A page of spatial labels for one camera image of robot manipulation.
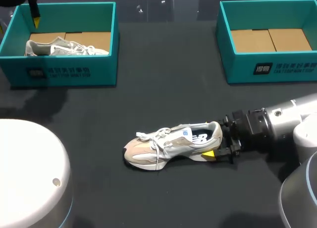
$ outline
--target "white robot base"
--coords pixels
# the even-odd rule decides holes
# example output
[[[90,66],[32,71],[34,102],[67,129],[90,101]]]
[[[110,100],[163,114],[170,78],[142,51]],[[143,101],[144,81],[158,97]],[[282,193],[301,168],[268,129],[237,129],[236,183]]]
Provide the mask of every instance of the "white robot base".
[[[0,178],[0,228],[72,227],[69,158],[51,131],[0,119]]]

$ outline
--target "shoe lace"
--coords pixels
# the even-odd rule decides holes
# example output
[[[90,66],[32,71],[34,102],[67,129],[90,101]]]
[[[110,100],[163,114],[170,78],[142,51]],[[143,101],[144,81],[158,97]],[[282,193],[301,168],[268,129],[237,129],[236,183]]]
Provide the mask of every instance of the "shoe lace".
[[[70,52],[68,53],[69,55],[73,54],[73,53],[83,53],[83,52],[86,52],[87,55],[90,55],[90,56],[93,56],[96,54],[96,51],[95,51],[95,47],[93,46],[84,46],[84,45],[81,45],[77,42],[74,42],[74,41],[71,41],[70,42]]]
[[[164,138],[170,133],[170,128],[161,128],[157,132],[152,134],[146,134],[137,132],[136,136],[139,137],[142,141],[149,141],[151,145],[151,149],[156,150],[157,152],[157,162],[156,162],[156,170],[158,169],[159,163],[159,152],[162,151],[165,154],[165,148],[170,147],[172,144],[161,143],[159,141],[160,138]]]

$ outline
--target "teal cardboard box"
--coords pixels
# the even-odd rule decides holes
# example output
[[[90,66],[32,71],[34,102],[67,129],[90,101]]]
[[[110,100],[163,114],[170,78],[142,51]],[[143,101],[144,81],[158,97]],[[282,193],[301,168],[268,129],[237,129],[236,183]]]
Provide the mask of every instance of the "teal cardboard box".
[[[18,6],[0,46],[0,67],[13,87],[115,85],[119,32],[114,2],[43,3],[35,29],[29,5]],[[24,56],[32,33],[109,35],[108,55]]]
[[[228,83],[317,81],[317,1],[222,1],[216,38]]]

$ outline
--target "new balance sneaker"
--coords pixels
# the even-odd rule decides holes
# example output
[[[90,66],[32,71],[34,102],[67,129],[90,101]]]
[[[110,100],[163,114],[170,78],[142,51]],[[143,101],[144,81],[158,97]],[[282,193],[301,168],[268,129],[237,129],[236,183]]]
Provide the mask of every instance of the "new balance sneaker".
[[[37,43],[27,41],[25,54],[27,56],[86,56],[108,55],[109,52],[96,49],[93,46],[84,46],[74,41],[64,40],[57,37],[50,43]]]
[[[124,147],[124,158],[131,165],[144,170],[161,170],[175,156],[186,156],[194,161],[212,161],[203,153],[218,149],[222,130],[218,122],[181,124],[145,134]]]

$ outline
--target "black logo label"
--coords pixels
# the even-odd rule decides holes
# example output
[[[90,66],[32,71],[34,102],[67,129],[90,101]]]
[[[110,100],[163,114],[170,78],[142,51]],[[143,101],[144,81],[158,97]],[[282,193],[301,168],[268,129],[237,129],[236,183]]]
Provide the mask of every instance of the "black logo label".
[[[273,63],[257,63],[253,75],[269,74]]]
[[[34,79],[46,78],[46,75],[43,69],[40,67],[26,68],[26,71],[28,72],[28,75],[31,78],[34,78]]]

